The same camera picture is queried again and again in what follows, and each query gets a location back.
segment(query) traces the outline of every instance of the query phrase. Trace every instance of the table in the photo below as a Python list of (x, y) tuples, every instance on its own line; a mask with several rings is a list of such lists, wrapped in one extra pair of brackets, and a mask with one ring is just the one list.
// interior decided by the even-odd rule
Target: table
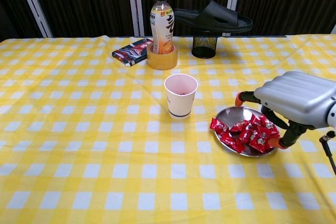
[[(225, 152), (208, 129), (238, 91), (285, 71), (335, 80), (335, 35), (219, 38), (207, 60), (174, 38), (167, 71), (111, 58), (136, 40), (0, 43), (0, 223), (336, 222), (325, 129), (257, 159)], [(169, 117), (163, 87), (178, 72), (200, 84), (184, 121)]]

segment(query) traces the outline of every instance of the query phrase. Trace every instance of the white cup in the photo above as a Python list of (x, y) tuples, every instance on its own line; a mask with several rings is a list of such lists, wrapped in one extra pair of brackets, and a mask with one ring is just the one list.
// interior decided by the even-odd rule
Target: white cup
[(165, 79), (164, 87), (167, 91), (170, 116), (174, 119), (184, 119), (189, 116), (198, 88), (196, 79), (184, 73), (177, 73)]

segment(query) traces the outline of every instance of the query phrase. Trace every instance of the metal plate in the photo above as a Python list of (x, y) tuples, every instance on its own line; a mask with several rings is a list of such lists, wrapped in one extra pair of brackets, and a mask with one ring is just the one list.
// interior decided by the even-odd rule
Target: metal plate
[[(216, 115), (216, 118), (221, 120), (223, 123), (225, 123), (227, 126), (229, 126), (231, 128), (235, 123), (238, 123), (242, 120), (250, 120), (252, 114), (254, 114), (255, 116), (262, 115), (261, 112), (259, 112), (257, 110), (254, 110), (254, 109), (251, 109), (251, 108), (248, 108), (248, 107), (230, 107), (230, 108), (226, 108), (226, 109), (223, 109), (222, 111), (220, 111)], [(228, 146), (228, 145), (224, 144), (222, 141), (220, 141), (219, 136), (217, 135), (216, 132), (215, 132), (215, 135), (216, 135), (219, 143), (221, 145), (223, 145), (227, 150), (229, 150), (230, 152), (237, 153), (230, 146)], [(265, 153), (261, 153), (261, 152), (257, 151), (256, 149), (250, 147), (249, 145), (245, 144), (245, 150), (242, 153), (237, 153), (237, 154), (242, 155), (242, 156), (247, 156), (247, 157), (261, 157), (261, 156), (268, 155), (268, 154), (274, 152), (275, 150), (276, 150), (276, 148), (272, 148), (272, 149), (269, 149), (268, 151), (266, 151)]]

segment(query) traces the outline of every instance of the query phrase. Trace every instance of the tape roll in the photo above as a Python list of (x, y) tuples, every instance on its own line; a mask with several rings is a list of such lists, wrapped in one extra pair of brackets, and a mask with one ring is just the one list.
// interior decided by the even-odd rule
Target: tape roll
[(153, 50), (153, 44), (147, 46), (147, 63), (156, 70), (168, 70), (177, 65), (177, 48), (168, 54), (155, 54)]

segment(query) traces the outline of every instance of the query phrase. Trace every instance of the plastic bottle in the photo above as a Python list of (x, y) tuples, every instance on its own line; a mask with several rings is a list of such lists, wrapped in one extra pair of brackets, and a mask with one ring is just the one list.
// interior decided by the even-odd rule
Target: plastic bottle
[(174, 13), (167, 0), (156, 0), (150, 20), (154, 40), (153, 52), (168, 54), (173, 51)]

